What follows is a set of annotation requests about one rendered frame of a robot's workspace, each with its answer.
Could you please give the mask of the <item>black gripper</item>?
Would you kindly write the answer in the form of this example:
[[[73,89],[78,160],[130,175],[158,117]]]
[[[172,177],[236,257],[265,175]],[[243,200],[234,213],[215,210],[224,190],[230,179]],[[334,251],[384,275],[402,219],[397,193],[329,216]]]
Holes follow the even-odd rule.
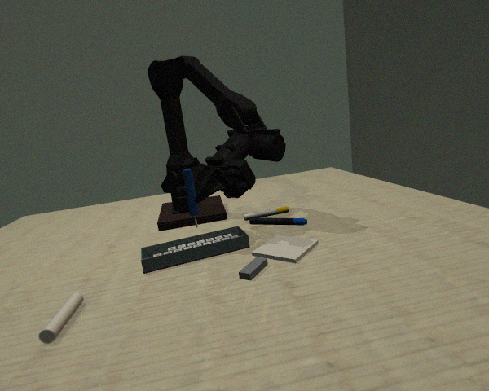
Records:
[[[216,150],[213,156],[205,159],[207,165],[198,160],[185,160],[180,165],[181,170],[192,169],[197,204],[219,190],[232,190],[235,178],[240,178],[241,189],[251,189],[255,183],[253,171],[239,146],[225,142],[217,145]]]

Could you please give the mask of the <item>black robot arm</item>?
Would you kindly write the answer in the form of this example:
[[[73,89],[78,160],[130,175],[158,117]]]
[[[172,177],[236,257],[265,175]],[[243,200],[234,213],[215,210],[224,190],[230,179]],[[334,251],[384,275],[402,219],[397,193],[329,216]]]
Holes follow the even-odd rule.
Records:
[[[283,158],[285,143],[280,129],[267,129],[255,103],[242,94],[229,90],[196,57],[180,56],[166,61],[153,61],[148,68],[148,77],[152,89],[161,100],[169,144],[167,175],[161,187],[163,192],[171,193],[172,214],[190,212],[180,165],[185,160],[197,160],[187,147],[179,98],[183,79],[187,78],[198,88],[215,105],[217,114],[225,125],[233,128],[227,131],[229,139],[226,142],[239,146],[244,158],[248,154],[254,159],[276,162]]]

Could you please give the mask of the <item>black marker with blue cap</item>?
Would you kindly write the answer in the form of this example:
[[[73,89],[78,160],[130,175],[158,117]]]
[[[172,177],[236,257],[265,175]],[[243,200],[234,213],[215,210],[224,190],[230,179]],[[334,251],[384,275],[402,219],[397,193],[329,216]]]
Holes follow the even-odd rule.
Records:
[[[260,218],[251,217],[249,219],[250,224],[258,225],[305,225],[307,219],[305,218]]]

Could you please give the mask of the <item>beige flat square slab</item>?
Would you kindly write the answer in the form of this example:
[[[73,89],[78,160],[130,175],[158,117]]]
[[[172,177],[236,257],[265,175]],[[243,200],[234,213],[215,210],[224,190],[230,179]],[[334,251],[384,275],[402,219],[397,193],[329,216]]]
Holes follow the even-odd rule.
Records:
[[[317,244],[316,239],[277,235],[252,251],[252,256],[297,263]]]

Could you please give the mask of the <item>white marker with yellow cap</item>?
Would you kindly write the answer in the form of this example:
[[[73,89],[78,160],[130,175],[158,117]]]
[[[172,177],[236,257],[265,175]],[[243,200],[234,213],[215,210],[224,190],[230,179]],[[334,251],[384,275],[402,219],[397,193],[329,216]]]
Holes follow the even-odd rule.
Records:
[[[277,208],[277,209],[269,209],[261,212],[256,212],[256,213],[248,213],[244,214],[244,220],[247,221],[251,217],[267,217],[267,216],[272,216],[276,214],[281,214],[281,213],[288,213],[289,212],[289,207],[282,207],[282,208]]]

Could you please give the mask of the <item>black keyboard with white keys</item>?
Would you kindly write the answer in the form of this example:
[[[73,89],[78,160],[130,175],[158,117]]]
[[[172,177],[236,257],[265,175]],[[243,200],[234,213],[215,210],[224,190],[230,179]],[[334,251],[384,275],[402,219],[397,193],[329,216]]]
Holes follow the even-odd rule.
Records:
[[[141,248],[143,273],[250,248],[249,235],[239,226]]]

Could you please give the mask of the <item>dark blue stylus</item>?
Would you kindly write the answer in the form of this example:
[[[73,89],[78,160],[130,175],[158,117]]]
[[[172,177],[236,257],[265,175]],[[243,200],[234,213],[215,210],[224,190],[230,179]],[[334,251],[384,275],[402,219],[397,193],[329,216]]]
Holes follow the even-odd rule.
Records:
[[[197,228],[198,225],[197,225],[196,215],[199,214],[199,209],[198,209],[198,204],[194,201],[196,197],[196,190],[195,190],[195,185],[194,185],[194,180],[192,175],[192,169],[183,170],[183,177],[184,177],[184,182],[185,182],[185,187],[187,192],[187,200],[188,200],[190,215],[194,216],[195,224]]]

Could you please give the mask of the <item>grey cylinder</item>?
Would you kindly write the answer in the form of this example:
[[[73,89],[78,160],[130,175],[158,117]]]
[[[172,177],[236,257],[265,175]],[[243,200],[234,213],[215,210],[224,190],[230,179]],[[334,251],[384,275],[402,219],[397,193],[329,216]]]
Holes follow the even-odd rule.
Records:
[[[81,293],[75,292],[63,304],[51,321],[43,328],[39,338],[44,343],[51,343],[62,331],[66,323],[73,316],[77,308],[83,302],[84,297]]]

